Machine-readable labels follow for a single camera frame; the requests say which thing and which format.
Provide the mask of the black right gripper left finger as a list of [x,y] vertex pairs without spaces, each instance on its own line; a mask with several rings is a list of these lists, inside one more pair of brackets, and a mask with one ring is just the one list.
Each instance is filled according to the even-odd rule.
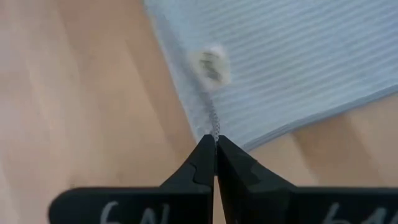
[[202,137],[191,154],[161,187],[199,187],[214,185],[216,142],[212,135]]

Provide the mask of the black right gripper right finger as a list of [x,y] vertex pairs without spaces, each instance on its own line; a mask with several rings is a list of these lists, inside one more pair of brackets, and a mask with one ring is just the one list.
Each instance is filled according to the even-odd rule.
[[287,223],[295,185],[220,136],[217,176],[226,223]]

